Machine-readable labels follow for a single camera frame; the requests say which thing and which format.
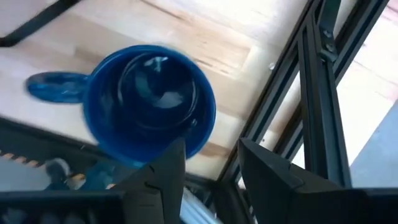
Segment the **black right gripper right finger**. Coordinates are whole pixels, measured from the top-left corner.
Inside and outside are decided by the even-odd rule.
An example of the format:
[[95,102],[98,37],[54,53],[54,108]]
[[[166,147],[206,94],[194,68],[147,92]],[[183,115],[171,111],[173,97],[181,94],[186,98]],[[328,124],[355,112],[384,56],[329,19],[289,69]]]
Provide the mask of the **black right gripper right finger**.
[[238,157],[258,224],[398,224],[398,189],[345,189],[246,138]]

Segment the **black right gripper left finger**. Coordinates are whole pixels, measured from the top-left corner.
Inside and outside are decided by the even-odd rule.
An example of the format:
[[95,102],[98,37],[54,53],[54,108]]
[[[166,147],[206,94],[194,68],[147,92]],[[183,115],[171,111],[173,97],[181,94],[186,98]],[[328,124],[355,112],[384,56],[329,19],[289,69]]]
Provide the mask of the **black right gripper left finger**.
[[185,140],[111,189],[0,193],[0,224],[178,224]]

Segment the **blue glazed mug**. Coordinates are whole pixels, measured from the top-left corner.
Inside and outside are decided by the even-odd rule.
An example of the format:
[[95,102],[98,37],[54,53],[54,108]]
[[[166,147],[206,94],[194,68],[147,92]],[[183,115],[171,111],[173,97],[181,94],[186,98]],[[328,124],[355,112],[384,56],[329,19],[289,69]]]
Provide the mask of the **blue glazed mug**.
[[100,148],[140,167],[177,138],[187,158],[208,141],[216,118],[213,89],[198,65],[161,45],[133,45],[105,57],[89,74],[31,75],[27,92],[52,103],[81,104]]

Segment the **silver metal rail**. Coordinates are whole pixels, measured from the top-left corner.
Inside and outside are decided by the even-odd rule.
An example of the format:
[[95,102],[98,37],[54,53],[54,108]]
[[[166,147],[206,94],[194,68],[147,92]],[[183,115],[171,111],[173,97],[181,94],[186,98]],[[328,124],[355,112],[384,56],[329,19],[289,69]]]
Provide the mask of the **silver metal rail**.
[[183,188],[180,219],[185,224],[223,224],[187,188]]

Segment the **black table frame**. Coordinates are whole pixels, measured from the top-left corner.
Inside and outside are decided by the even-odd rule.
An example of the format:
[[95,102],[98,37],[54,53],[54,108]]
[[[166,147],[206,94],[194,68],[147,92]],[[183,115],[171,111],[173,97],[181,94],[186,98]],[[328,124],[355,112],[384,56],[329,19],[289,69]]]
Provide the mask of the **black table frame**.
[[[0,0],[0,37],[56,1]],[[222,223],[258,224],[239,166],[241,138],[354,189],[337,87],[388,4],[82,0],[17,45],[0,47],[0,158],[35,169],[65,160],[68,179],[49,190],[111,189],[152,162],[134,167],[105,153],[81,104],[35,98],[25,81],[41,72],[89,75],[118,50],[161,45],[195,62],[213,89],[215,125],[204,147],[185,156],[184,187]]]

